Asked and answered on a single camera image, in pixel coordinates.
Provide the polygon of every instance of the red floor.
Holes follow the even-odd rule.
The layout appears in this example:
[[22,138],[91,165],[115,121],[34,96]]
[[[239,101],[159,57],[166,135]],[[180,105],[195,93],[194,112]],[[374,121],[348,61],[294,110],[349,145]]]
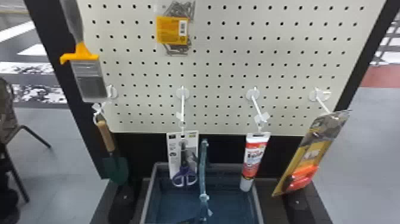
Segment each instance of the red floor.
[[400,65],[369,67],[361,87],[400,88]]

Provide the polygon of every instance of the scissors packaging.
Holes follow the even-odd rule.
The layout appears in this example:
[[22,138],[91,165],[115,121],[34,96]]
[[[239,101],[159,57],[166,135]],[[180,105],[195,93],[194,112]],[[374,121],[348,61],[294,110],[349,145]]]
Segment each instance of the scissors packaging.
[[197,173],[197,164],[194,156],[198,158],[199,132],[197,130],[188,130],[184,132],[184,135],[181,132],[169,132],[167,133],[167,155],[170,179],[173,179],[180,171],[182,142],[184,142],[184,146],[186,147],[186,160],[190,170]]

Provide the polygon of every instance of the product packaging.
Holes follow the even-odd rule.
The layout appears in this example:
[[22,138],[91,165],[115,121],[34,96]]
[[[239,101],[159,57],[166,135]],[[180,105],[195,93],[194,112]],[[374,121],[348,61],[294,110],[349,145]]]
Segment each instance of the product packaging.
[[170,170],[170,178],[179,172],[180,156],[181,156],[181,141],[185,141],[187,150],[187,160],[189,167],[197,173],[197,164],[195,158],[198,158],[199,149],[199,132],[197,130],[185,131],[182,136],[181,132],[167,133],[167,150],[168,150],[168,168]]
[[246,135],[246,149],[240,180],[242,191],[248,192],[250,190],[270,136],[270,132],[248,133]]
[[190,27],[193,25],[196,2],[193,0],[158,0],[156,4],[157,42],[163,54],[187,56],[192,47]]
[[296,191],[312,181],[323,156],[348,118],[349,111],[343,110],[322,115],[313,121],[272,196]]

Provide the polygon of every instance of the chair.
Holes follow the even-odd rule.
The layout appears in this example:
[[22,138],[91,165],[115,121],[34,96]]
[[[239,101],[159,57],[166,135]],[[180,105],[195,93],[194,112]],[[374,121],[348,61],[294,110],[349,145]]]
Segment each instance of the chair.
[[14,91],[12,86],[2,77],[0,77],[0,141],[4,144],[3,152],[0,152],[0,156],[3,153],[4,159],[6,159],[8,164],[8,171],[10,171],[15,179],[15,182],[25,200],[26,203],[29,202],[28,193],[25,190],[24,185],[15,169],[11,157],[7,150],[7,144],[16,136],[16,134],[21,130],[26,130],[29,134],[39,140],[41,143],[51,148],[43,138],[34,133],[29,127],[25,125],[19,125],[14,111]]

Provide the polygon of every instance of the wooden trowel handle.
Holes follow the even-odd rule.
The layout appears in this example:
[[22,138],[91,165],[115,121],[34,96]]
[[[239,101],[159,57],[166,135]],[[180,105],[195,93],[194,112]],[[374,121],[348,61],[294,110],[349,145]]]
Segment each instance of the wooden trowel handle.
[[105,121],[100,120],[97,122],[97,127],[100,130],[101,136],[103,137],[103,141],[105,144],[105,147],[109,153],[112,153],[115,150],[115,145],[113,138],[111,137],[111,133],[108,130],[108,126],[105,123]]

